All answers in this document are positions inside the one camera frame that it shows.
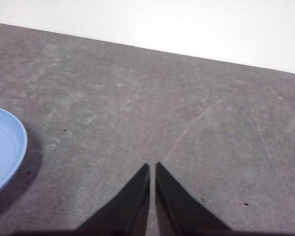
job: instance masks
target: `blue plate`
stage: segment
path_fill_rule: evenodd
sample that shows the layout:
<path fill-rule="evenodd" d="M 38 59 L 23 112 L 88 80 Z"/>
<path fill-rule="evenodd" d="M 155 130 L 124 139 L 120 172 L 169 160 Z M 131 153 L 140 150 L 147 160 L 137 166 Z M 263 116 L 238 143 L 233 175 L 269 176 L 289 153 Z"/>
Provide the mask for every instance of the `blue plate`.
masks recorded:
<path fill-rule="evenodd" d="M 27 142 L 26 130 L 19 119 L 0 108 L 0 191 L 18 170 Z"/>

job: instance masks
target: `scratch mark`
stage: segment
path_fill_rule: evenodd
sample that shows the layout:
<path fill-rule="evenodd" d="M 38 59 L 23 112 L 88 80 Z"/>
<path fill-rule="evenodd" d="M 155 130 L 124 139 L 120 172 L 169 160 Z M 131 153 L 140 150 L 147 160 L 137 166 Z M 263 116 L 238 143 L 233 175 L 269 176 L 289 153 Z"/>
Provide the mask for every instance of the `scratch mark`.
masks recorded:
<path fill-rule="evenodd" d="M 52 150 L 54 150 L 56 147 L 57 147 L 57 145 L 55 145 L 55 144 L 48 144 L 48 145 L 46 145 L 46 150 L 47 150 L 47 151 L 52 151 Z"/>
<path fill-rule="evenodd" d="M 57 144 L 60 143 L 60 139 L 57 139 L 57 138 L 52 138 L 53 140 L 55 140 L 57 142 Z"/>
<path fill-rule="evenodd" d="M 266 156 L 267 156 L 268 160 L 270 161 L 269 151 L 267 149 L 266 142 L 265 142 L 264 136 L 262 134 L 262 131 L 261 131 L 261 128 L 260 128 L 256 113 L 255 113 L 255 110 L 253 109 L 251 98 L 250 98 L 250 109 L 251 109 L 251 112 L 252 112 L 253 119 L 254 119 L 254 121 L 255 121 L 255 123 L 257 125 L 257 129 L 259 131 L 262 143 L 263 143 L 263 145 L 265 147 Z"/>
<path fill-rule="evenodd" d="M 186 130 L 182 133 L 182 135 L 180 135 L 180 137 L 176 140 L 176 142 L 174 143 L 174 145 L 172 146 L 172 148 L 169 150 L 169 152 L 167 153 L 164 162 L 167 160 L 167 158 L 171 155 L 172 151 L 174 150 L 174 148 L 176 147 L 176 145 L 181 141 L 181 139 L 183 138 L 183 136 L 188 132 L 188 130 L 194 125 L 196 124 L 203 116 L 204 114 L 206 114 L 207 112 L 209 112 L 210 110 L 212 110 L 214 107 L 216 107 L 218 104 L 220 104 L 221 102 L 223 102 L 224 100 L 226 100 L 229 96 L 231 96 L 234 92 L 237 92 L 238 90 L 234 90 L 233 92 L 231 92 L 230 94 L 228 94 L 226 97 L 224 97 L 223 99 L 219 100 L 218 102 L 216 102 L 213 106 L 209 107 L 208 109 L 206 109 L 201 115 L 198 116 L 197 119 L 195 119 L 195 121 L 193 121 L 187 128 Z"/>
<path fill-rule="evenodd" d="M 86 118 L 86 121 L 85 121 L 85 124 L 89 124 L 89 123 L 91 123 L 91 122 L 92 122 L 92 118 L 87 117 L 87 118 Z"/>

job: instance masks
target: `white wall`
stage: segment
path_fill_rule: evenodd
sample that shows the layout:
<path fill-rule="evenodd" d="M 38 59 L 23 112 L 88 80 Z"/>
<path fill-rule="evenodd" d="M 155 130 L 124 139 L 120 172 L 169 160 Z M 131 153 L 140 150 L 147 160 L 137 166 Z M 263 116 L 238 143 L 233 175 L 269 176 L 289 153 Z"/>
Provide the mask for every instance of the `white wall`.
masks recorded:
<path fill-rule="evenodd" d="M 295 73 L 295 0 L 0 0 L 0 23 Z"/>

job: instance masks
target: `gray concrete floor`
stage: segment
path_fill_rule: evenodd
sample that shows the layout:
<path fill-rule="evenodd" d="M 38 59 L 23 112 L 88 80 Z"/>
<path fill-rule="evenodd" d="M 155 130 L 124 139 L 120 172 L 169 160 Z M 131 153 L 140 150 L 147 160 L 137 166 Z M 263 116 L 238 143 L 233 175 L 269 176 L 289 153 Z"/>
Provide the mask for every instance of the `gray concrete floor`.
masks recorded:
<path fill-rule="evenodd" d="M 0 234 L 74 229 L 157 161 L 231 228 L 295 232 L 295 74 L 0 24 L 0 107 L 29 137 Z"/>

